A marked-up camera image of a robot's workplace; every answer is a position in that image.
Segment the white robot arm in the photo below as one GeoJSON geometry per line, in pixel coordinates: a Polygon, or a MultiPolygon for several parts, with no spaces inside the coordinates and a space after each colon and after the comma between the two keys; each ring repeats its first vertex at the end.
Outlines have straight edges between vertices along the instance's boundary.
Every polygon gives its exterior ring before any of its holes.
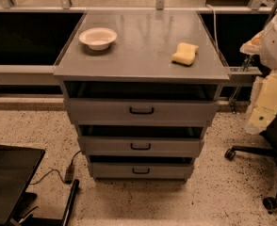
{"type": "Polygon", "coordinates": [[[269,75],[253,82],[245,129],[255,135],[264,131],[277,115],[277,14],[265,28],[240,47],[246,55],[259,55],[269,75]]]}

